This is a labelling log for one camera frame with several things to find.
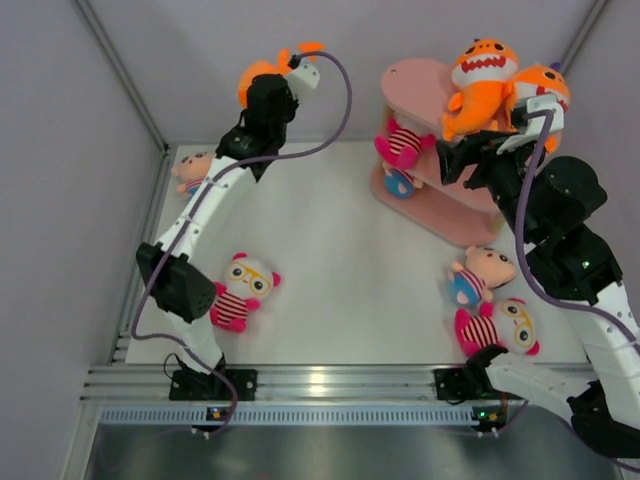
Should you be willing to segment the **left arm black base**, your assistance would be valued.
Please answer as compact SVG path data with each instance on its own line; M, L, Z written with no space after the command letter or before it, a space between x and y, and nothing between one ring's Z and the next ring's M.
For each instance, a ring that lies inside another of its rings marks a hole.
M257 389L258 372L253 369L227 369L228 382L235 388L239 401L253 401ZM172 374L169 390L171 401L230 401L232 392L219 378L190 369L176 370Z

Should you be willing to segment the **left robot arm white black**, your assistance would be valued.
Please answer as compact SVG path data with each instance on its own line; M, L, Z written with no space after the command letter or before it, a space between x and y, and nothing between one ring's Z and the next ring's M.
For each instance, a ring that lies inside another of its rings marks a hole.
M217 291L197 265L197 250L215 238L240 198L280 159L301 94L316 85L293 73L262 73L247 81L239 121L219 140L186 207L157 240L137 249L142 298L154 300L172 325L172 332L163 337L178 347L182 363L195 371L191 386L204 399L223 393L226 376L217 369L224 354L206 324Z

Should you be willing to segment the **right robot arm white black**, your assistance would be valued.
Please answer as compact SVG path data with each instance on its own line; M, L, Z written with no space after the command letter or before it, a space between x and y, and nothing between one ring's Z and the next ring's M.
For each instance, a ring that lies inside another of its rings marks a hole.
M543 301L570 311L570 323L596 379L572 377L485 347L468 361L468 388L480 397L513 394L568 423L594 452L639 457L639 328L622 270L586 219L607 200L594 170L572 156L540 167L536 141L512 150L510 135L481 131L436 143L443 184L464 170L468 189L485 188L515 236L520 269Z

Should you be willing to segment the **orange shark plush purple fin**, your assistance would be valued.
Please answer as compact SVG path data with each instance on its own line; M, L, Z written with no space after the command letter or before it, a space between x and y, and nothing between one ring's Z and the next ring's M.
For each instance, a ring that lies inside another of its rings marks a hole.
M554 94L564 113L570 107L570 91L561 73L551 67L533 65L518 71L504 87L505 127L515 132L512 125L512 111L518 101L544 94Z

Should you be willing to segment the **orange shark plush back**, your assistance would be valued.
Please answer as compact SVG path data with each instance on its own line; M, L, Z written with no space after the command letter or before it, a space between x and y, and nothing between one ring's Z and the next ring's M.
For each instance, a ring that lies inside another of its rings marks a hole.
M268 60L258 60L251 64L241 75L237 85L237 96L239 104L242 108L247 107L247 94L249 87L254 80L261 75L280 75L284 77L293 68L289 63L295 54L307 53L309 51L323 51L325 45L321 42L302 42L297 45L297 49L292 51L285 47L281 49L274 62ZM315 64L316 56L305 57L302 61L312 62Z

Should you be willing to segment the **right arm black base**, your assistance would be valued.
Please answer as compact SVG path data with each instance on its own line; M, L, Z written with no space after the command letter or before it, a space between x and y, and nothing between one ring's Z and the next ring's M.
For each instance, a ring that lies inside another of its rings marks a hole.
M450 405L478 400L482 391L475 377L465 368L441 368L434 371L436 397Z

